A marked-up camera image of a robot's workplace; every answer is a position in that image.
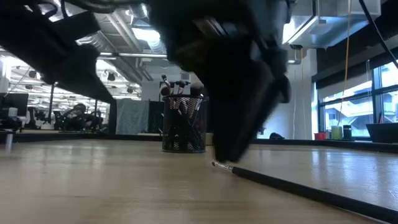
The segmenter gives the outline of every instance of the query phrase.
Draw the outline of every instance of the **ceiling pipe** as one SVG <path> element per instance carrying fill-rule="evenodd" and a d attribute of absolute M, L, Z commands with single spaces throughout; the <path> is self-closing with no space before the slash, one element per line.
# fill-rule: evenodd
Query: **ceiling pipe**
<path fill-rule="evenodd" d="M 59 19 L 63 19 L 63 15 L 61 13 L 61 8 L 60 8 L 60 4 L 58 0 L 49 0 L 50 2 L 54 3 L 57 7 L 58 7 L 58 12 L 56 13 L 56 15 L 52 16 L 50 18 L 50 20 L 52 21 L 56 21 Z M 69 15 L 75 15 L 78 13 L 83 12 L 84 10 L 74 6 L 72 4 L 69 3 L 65 3 L 67 12 Z M 42 11 L 49 11 L 53 9 L 52 5 L 49 4 L 41 4 L 40 8 Z M 84 38 L 81 38 L 79 40 L 77 40 L 78 43 L 80 44 L 91 44 L 94 45 L 99 52 L 115 52 L 116 48 L 112 45 L 112 43 L 105 37 L 105 35 L 99 31 L 96 34 L 93 34 L 91 36 L 87 36 Z M 126 78 L 128 81 L 130 82 L 134 82 L 134 83 L 138 83 L 141 84 L 142 83 L 142 77 L 140 76 L 140 74 L 138 72 L 135 71 L 135 69 L 133 68 L 133 66 L 131 66 L 128 62 L 126 62 L 125 59 L 123 58 L 117 58 L 116 60 L 113 61 L 108 61 L 109 63 L 113 64 L 118 72 L 124 77 Z"/>
<path fill-rule="evenodd" d="M 101 52 L 100 55 L 102 57 L 137 57 L 137 58 L 164 58 L 164 59 L 167 59 L 166 54 Z"/>
<path fill-rule="evenodd" d="M 131 23 L 130 23 L 130 30 L 132 28 L 138 28 L 141 29 L 144 27 L 143 32 L 155 32 L 154 28 L 149 25 L 149 18 L 148 18 L 148 10 L 147 10 L 147 5 L 146 4 L 135 4 L 129 7 L 129 12 L 131 16 Z M 137 22 L 140 22 L 140 24 L 146 24 L 147 27 L 145 26 L 137 26 Z M 133 34 L 136 34 L 138 32 L 137 30 L 133 30 Z M 147 43 L 149 48 L 152 50 L 153 53 L 157 54 L 163 54 L 165 52 L 165 46 L 162 41 L 159 40 L 146 40 L 144 39 Z"/>
<path fill-rule="evenodd" d="M 111 24 L 113 25 L 113 27 L 119 32 L 119 34 L 121 35 L 121 37 L 124 39 L 124 41 L 126 41 L 126 43 L 128 44 L 128 46 L 132 49 L 132 50 L 134 50 L 134 51 L 138 51 L 139 49 L 141 49 L 141 46 L 137 46 L 136 45 L 136 43 L 138 43 L 138 40 L 137 39 L 135 39 L 135 36 L 134 36 L 134 34 L 131 32 L 131 34 L 129 35 L 129 34 L 127 34 L 128 33 L 128 29 L 124 29 L 123 28 L 123 25 L 122 24 L 124 24 L 124 25 L 126 25 L 126 23 L 124 23 L 124 21 L 123 20 L 120 20 L 120 21 L 116 21 L 115 20 L 115 18 L 114 18 L 114 16 L 115 17 L 118 17 L 118 15 L 117 15 L 117 13 L 116 12 L 114 12 L 114 13 L 112 13 L 112 14 L 107 14 L 106 15 L 106 17 L 108 18 L 108 20 L 111 22 Z M 136 69 L 135 69 L 135 71 L 140 75 L 140 76 L 143 76 L 143 77 L 145 77 L 147 80 L 149 80 L 149 81 L 153 81 L 154 79 L 151 77 L 151 76 L 147 76 L 147 75 L 145 75 L 145 73 L 144 72 L 142 72 L 142 68 L 141 67 L 137 67 Z"/>
<path fill-rule="evenodd" d="M 124 22 L 123 18 L 120 16 L 119 12 L 114 12 L 110 15 L 106 15 L 112 25 L 116 28 L 116 30 L 120 33 L 124 41 L 130 46 L 133 51 L 142 52 L 142 47 L 137 39 L 137 37 L 132 32 L 132 29 L 127 26 Z M 136 67 L 140 68 L 137 72 L 140 73 L 143 77 L 145 77 L 149 81 L 153 81 L 154 79 L 146 72 L 144 72 L 144 68 L 141 66 L 141 60 L 136 60 Z"/>
<path fill-rule="evenodd" d="M 51 86 L 44 82 L 43 83 L 39 83 L 39 82 L 20 82 L 20 83 L 18 83 L 17 81 L 10 81 L 10 84 L 11 85 L 18 84 L 18 85 L 32 85 L 32 86 Z M 130 85 L 131 86 L 131 82 L 109 82 L 109 83 L 104 84 L 104 86 L 115 86 L 115 85 L 126 85 L 126 86 Z"/>
<path fill-rule="evenodd" d="M 127 26 L 127 24 L 124 22 L 123 18 L 119 15 L 119 12 L 112 13 L 112 16 L 114 16 L 115 19 L 119 22 L 122 29 L 126 32 L 126 34 L 129 36 L 132 43 L 135 45 L 137 51 L 142 52 L 142 47 L 141 47 L 137 37 L 133 34 L 131 28 L 129 26 Z"/>

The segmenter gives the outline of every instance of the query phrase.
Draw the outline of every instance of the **pillar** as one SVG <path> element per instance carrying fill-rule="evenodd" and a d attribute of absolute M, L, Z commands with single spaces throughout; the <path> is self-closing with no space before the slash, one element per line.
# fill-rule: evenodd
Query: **pillar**
<path fill-rule="evenodd" d="M 11 79 L 11 66 L 7 58 L 0 57 L 0 93 L 7 93 Z"/>

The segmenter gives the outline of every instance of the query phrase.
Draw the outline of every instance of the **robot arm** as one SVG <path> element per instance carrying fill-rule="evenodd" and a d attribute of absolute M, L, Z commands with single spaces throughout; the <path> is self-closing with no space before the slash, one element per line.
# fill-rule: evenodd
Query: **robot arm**
<path fill-rule="evenodd" d="M 168 59 L 195 72 L 208 90 L 220 162 L 237 162 L 278 103 L 290 100 L 287 53 L 280 46 L 292 0 L 67 0 L 88 11 L 57 22 L 40 13 L 45 1 L 0 1 L 0 27 L 8 30 L 0 45 L 46 82 L 106 102 L 113 99 L 95 73 L 99 53 L 75 40 L 100 29 L 92 12 L 148 4 Z"/>

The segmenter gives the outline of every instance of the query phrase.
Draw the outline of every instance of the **table surface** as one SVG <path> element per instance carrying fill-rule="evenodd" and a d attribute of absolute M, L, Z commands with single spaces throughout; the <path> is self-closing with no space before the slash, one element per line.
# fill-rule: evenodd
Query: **table surface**
<path fill-rule="evenodd" d="M 398 210 L 398 154 L 322 146 L 253 145 L 238 166 Z"/>
<path fill-rule="evenodd" d="M 208 149 L 175 154 L 162 152 L 161 142 L 109 140 L 15 144 L 11 157 L 0 152 L 1 223 L 374 223 L 217 169 Z M 254 149 L 243 165 L 270 164 L 302 181 L 333 183 L 338 174 L 329 168 L 325 177 L 305 174 L 313 165 L 297 154 L 307 151 Z M 323 153 L 313 150 L 306 161 L 323 164 Z M 331 160 L 331 169 L 343 166 Z"/>

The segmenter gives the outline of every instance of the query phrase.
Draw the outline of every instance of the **mesh pen cup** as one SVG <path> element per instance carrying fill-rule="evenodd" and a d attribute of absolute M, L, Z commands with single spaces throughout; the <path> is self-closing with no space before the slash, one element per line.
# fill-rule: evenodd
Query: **mesh pen cup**
<path fill-rule="evenodd" d="M 163 151 L 205 152 L 208 100 L 191 95 L 170 95 L 163 100 Z"/>

